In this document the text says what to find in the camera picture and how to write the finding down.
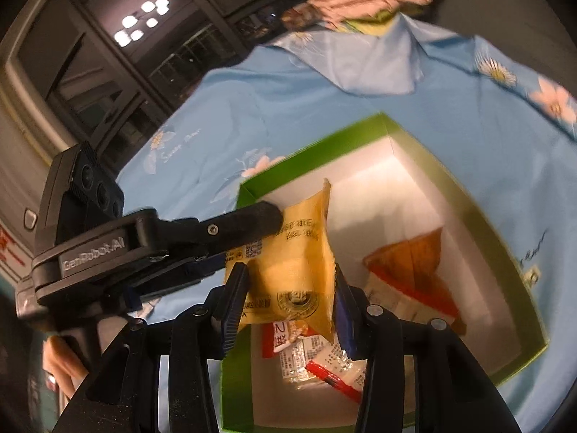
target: ceiling light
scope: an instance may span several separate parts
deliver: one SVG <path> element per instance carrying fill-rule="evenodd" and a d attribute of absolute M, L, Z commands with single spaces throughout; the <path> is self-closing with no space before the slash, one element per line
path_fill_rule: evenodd
<path fill-rule="evenodd" d="M 134 32 L 131 34 L 131 39 L 134 40 L 134 41 L 137 41 L 137 40 L 140 39 L 143 35 L 144 35 L 144 33 L 143 33 L 141 30 L 137 29 L 136 31 L 134 31 Z"/>
<path fill-rule="evenodd" d="M 142 4 L 142 6 L 141 6 L 142 10 L 143 10 L 145 13 L 151 12 L 151 11 L 152 11 L 154 8 L 156 8 L 156 7 L 157 7 L 157 6 L 156 6 L 154 3 L 152 3 L 151 1 L 145 1 L 145 2 Z"/>
<path fill-rule="evenodd" d="M 134 26 L 137 22 L 138 20 L 131 14 L 122 20 L 122 25 L 128 29 L 129 27 Z"/>
<path fill-rule="evenodd" d="M 118 31 L 116 34 L 114 34 L 114 40 L 118 42 L 118 45 L 120 45 L 120 47 L 126 47 L 128 44 L 131 43 L 131 38 L 128 37 L 126 31 Z"/>
<path fill-rule="evenodd" d="M 157 6 L 160 8 L 161 6 L 168 6 L 168 0 L 157 0 Z"/>

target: green box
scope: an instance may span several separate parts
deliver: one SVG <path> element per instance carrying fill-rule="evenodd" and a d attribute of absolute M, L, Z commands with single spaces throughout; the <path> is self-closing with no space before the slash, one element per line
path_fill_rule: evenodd
<path fill-rule="evenodd" d="M 411 234 L 418 232 L 419 226 L 426 226 L 429 222 L 434 224 L 438 219 L 447 229 L 444 246 L 453 250 L 445 253 L 448 255 L 445 261 L 448 262 L 448 268 L 457 269 L 459 274 L 451 280 L 455 286 L 452 288 L 449 285 L 449 289 L 457 303 L 458 297 L 462 301 L 471 301 L 466 307 L 460 306 L 463 317 L 470 308 L 474 308 L 469 314 L 471 333 L 468 332 L 463 340 L 488 371 L 492 381 L 495 384 L 504 382 L 545 350 L 548 340 L 531 294 L 523 283 L 517 261 L 451 173 L 385 114 L 374 115 L 336 132 L 250 178 L 241 185 L 237 206 L 247 206 L 258 200 L 268 200 L 280 207 L 296 203 L 318 191 L 323 176 L 328 176 L 333 184 L 328 221 L 329 239 L 347 279 L 347 269 L 350 274 L 360 272 L 357 260 L 362 258 L 362 252 L 366 252 L 365 255 L 371 252 L 370 249 L 363 250 L 364 244 L 361 241 L 365 238 L 373 239 L 381 227 L 385 229 L 383 239 L 399 240 L 399 237 L 395 237 L 398 232 L 406 232 L 407 235 L 401 237 L 410 238 Z M 420 192 L 417 192 L 411 181 Z M 383 209 L 391 208 L 391 204 L 396 208 L 393 207 L 391 213 L 383 212 L 382 216 L 376 216 L 373 221 L 362 220 L 356 226 L 357 223 L 347 221 L 354 214 L 349 216 L 341 212 L 343 209 L 348 210 L 349 204 L 354 206 L 358 203 L 357 215 L 370 214 L 371 207 L 377 211 L 380 209 L 381 197 L 384 197 Z M 423 206 L 419 205 L 423 197 L 432 212 L 422 212 L 423 209 L 428 210 L 425 202 L 422 202 Z M 419 215 L 417 218 L 411 217 L 412 209 Z M 337 218 L 331 221 L 332 214 L 336 214 Z M 399 223 L 399 226 L 392 226 L 392 223 Z M 374 239 L 377 241 L 372 245 L 376 246 L 380 238 Z M 350 257 L 349 253 L 355 252 L 357 254 L 354 258 Z M 489 311 L 488 316 L 483 313 L 484 305 Z M 502 327 L 497 329 L 498 325 L 487 325 L 487 332 L 482 332 L 483 318 L 496 318 L 501 324 L 500 317 L 506 322 Z M 282 415 L 287 416 L 283 408 L 286 410 L 288 405 L 292 405 L 292 408 L 298 410 L 299 403 L 296 400 L 294 405 L 291 402 L 279 402 L 278 392 L 282 389 L 278 385 L 273 387 L 273 381 L 270 389 L 263 389 L 263 376 L 259 370 L 268 370 L 268 373 L 271 370 L 268 364 L 273 361 L 258 359 L 255 341 L 251 348 L 251 332 L 253 337 L 258 337 L 260 331 L 256 331 L 258 326 L 251 329 L 247 327 L 238 334 L 235 348 L 223 361 L 223 429 L 241 433 L 302 433 L 304 430 L 352 433 L 356 420 L 352 414 L 347 424 L 333 424 L 331 427 L 323 427 L 322 419 L 314 427 L 294 427 L 294 422 L 282 420 Z M 483 345 L 499 346 L 500 349 L 494 353 L 485 353 Z M 255 379 L 259 380 L 257 391 L 263 393 L 258 397 L 253 397 Z M 299 396 L 309 399 L 304 394 L 296 393 L 294 396 L 295 399 Z M 271 418 L 266 414 L 268 405 Z M 303 403 L 301 413 L 307 409 L 308 404 Z M 406 405 L 405 412 L 405 425 L 410 425 L 414 422 L 414 411 L 411 411 L 410 405 Z M 295 411 L 291 415 L 298 416 L 301 413 Z M 334 423 L 335 420 L 328 419 L 327 422 Z"/>

